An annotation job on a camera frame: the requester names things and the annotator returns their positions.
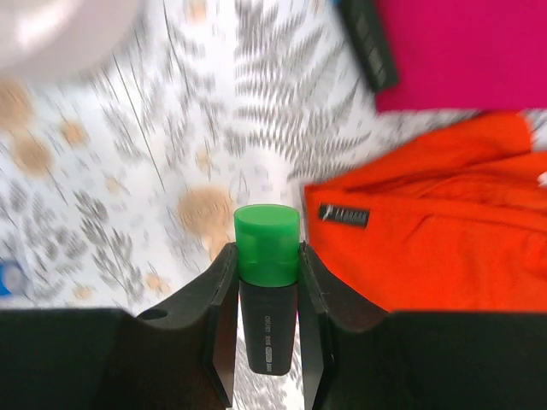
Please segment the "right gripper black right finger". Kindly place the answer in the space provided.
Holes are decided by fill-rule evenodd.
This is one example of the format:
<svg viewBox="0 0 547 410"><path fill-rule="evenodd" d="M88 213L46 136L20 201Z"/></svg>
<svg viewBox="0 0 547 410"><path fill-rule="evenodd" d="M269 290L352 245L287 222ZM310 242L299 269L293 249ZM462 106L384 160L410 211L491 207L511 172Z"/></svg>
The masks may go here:
<svg viewBox="0 0 547 410"><path fill-rule="evenodd" d="M545 408L544 314L388 313L299 256L306 408Z"/></svg>

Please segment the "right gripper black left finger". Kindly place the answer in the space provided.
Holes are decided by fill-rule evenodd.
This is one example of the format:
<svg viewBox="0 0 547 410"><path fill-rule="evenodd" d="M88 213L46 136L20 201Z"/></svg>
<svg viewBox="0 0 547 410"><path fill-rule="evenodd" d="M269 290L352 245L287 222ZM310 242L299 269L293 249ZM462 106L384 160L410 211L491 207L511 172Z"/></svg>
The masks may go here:
<svg viewBox="0 0 547 410"><path fill-rule="evenodd" d="M119 308L1 313L4 409L226 409L238 327L237 250L139 315Z"/></svg>

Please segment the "green cap black highlighter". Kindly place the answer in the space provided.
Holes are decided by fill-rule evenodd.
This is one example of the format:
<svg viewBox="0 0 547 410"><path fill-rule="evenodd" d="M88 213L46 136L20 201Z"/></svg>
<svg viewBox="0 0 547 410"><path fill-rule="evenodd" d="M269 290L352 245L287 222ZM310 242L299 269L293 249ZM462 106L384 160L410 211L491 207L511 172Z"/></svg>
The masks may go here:
<svg viewBox="0 0 547 410"><path fill-rule="evenodd" d="M239 296L251 371L283 376L291 370L297 317L300 214L277 204L234 212Z"/></svg>

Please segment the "blue cap black highlighter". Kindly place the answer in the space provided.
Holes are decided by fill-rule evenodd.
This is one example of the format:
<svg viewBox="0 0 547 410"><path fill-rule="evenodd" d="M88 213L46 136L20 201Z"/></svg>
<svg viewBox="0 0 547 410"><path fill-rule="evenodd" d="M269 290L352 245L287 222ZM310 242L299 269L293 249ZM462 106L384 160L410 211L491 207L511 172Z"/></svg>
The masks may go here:
<svg viewBox="0 0 547 410"><path fill-rule="evenodd" d="M377 93L396 85L399 74L375 1L334 3L369 88Z"/></svg>

